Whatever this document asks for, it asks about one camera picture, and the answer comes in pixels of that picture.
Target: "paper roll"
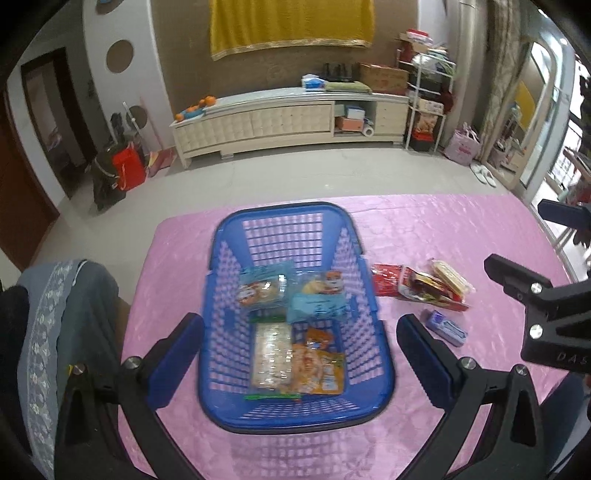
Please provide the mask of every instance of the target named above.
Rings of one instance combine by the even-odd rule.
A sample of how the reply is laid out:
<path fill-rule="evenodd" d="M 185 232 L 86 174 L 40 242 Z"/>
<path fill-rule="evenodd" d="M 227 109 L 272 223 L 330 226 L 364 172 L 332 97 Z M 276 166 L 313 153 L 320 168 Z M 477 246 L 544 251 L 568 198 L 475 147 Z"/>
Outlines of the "paper roll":
<path fill-rule="evenodd" d="M 363 135 L 365 135 L 366 137 L 373 137 L 374 129 L 371 125 L 365 124 L 363 126 L 363 130 L 361 130 L 361 133 L 363 133 Z"/>

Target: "brown wooden door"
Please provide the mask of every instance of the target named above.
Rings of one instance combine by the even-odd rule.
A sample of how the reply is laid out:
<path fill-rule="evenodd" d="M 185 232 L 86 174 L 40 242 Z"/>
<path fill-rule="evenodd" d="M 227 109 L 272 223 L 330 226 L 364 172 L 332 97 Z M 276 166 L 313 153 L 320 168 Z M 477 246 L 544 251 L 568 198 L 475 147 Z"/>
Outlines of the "brown wooden door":
<path fill-rule="evenodd" d="M 58 212 L 24 156 L 6 91 L 0 99 L 0 248 L 24 270 Z"/>

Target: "pink tablecloth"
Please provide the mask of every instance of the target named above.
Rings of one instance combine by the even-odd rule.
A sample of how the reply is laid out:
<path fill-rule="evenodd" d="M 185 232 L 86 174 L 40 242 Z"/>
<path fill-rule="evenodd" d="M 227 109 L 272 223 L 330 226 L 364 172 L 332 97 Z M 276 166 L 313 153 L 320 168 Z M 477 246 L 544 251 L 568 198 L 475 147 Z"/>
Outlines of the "pink tablecloth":
<path fill-rule="evenodd" d="M 476 287 L 470 310 L 449 316 L 469 333 L 454 349 L 484 367 L 509 370 L 521 362 L 524 309 L 505 296 L 483 269 L 491 253 L 508 257 L 552 280 L 568 283 L 543 231 L 518 199 L 505 196 L 395 195 L 328 199 L 354 218 L 369 263 L 426 265 L 449 261 Z M 125 336 L 124 358 L 143 356 L 187 312 L 202 310 L 203 286 L 214 228 L 230 209 L 170 218 L 154 235 L 139 278 Z M 441 418 L 401 353 L 396 322 L 423 306 L 380 298 L 397 385 L 389 406 L 363 425 L 325 433 L 251 436 L 226 432 L 203 414 L 196 397 L 196 363 L 160 418 L 183 452 L 208 480 L 259 478 L 395 479 Z M 563 372 L 529 365 L 542 400 Z M 485 420 L 481 411 L 455 466 L 465 463 Z M 134 464 L 150 472 L 127 424 L 121 436 Z"/>

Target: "circular wall cutout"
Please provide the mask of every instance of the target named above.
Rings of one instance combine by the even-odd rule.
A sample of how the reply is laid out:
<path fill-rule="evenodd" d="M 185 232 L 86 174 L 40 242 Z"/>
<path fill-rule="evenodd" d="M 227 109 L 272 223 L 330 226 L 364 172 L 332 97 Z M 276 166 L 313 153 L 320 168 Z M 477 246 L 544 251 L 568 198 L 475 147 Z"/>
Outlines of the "circular wall cutout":
<path fill-rule="evenodd" d="M 143 128 L 146 126 L 146 123 L 148 123 L 148 114 L 146 113 L 144 107 L 134 105 L 132 107 L 129 107 L 129 111 L 131 112 L 131 115 L 133 115 L 133 117 L 135 118 L 135 123 L 138 124 L 138 127 Z M 125 120 L 127 121 L 127 124 L 130 128 L 134 127 L 133 123 L 131 123 L 131 117 L 129 116 L 129 114 L 125 116 Z"/>
<path fill-rule="evenodd" d="M 128 40 L 119 40 L 109 47 L 107 68 L 113 73 L 121 73 L 134 59 L 134 46 Z"/>
<path fill-rule="evenodd" d="M 110 2 L 104 3 L 100 0 L 96 0 L 96 13 L 98 15 L 106 15 L 111 13 L 117 8 L 123 0 L 111 0 Z"/>

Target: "blue plastic basket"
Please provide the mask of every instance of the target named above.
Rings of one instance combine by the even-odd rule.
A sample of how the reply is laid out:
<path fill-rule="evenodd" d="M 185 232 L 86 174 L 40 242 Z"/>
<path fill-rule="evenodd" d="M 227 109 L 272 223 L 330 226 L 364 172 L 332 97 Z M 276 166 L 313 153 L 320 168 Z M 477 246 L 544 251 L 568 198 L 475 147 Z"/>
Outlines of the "blue plastic basket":
<path fill-rule="evenodd" d="M 296 269 L 340 270 L 350 305 L 347 321 L 313 322 L 331 330 L 346 355 L 341 395 L 246 400 L 254 325 L 236 301 L 240 270 L 293 260 Z M 356 425 L 388 404 L 395 374 L 369 270 L 350 216 L 326 202 L 243 210 L 224 219 L 213 239 L 199 357 L 198 393 L 209 418 L 235 433 L 305 433 Z M 307 324 L 294 324 L 301 340 Z"/>

